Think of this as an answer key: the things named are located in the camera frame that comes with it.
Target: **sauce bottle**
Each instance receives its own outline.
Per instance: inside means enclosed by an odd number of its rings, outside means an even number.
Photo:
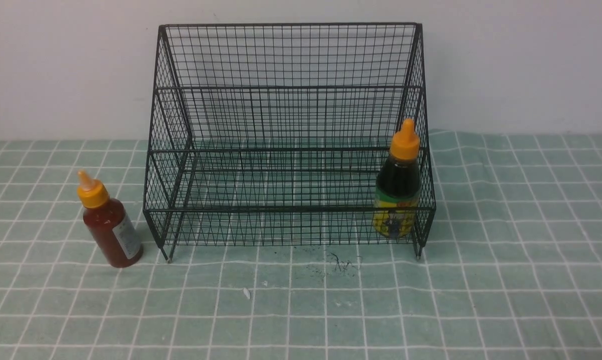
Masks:
[[[392,137],[390,156],[376,177],[376,194],[372,225],[384,237],[401,238],[414,224],[414,210],[396,210],[396,207],[416,207],[419,203],[419,137],[414,132],[414,121],[407,118],[401,130]]]
[[[79,171],[77,193],[85,207],[83,222],[107,262],[115,268],[127,268],[138,262],[143,246],[123,204],[110,198],[103,183],[85,170]]]

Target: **dark sauce bottle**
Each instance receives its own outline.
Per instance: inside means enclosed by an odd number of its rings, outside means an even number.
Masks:
[[[372,225],[384,237],[401,238],[410,233],[414,224],[414,211],[404,208],[416,207],[419,203],[419,144],[414,121],[406,119],[401,130],[392,137],[390,155],[376,177],[374,206],[377,210]]]

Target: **black wire rack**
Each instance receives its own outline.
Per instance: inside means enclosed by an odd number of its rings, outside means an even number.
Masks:
[[[162,25],[143,213],[177,245],[413,244],[436,210],[416,23]],[[415,225],[372,227],[376,175],[412,118]],[[165,246],[170,246],[169,253]]]

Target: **wire basket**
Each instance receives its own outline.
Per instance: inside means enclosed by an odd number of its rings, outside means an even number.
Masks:
[[[372,227],[375,180],[412,118],[409,235]],[[413,244],[436,210],[418,23],[162,25],[143,213],[177,245]],[[171,246],[169,254],[165,246]]]

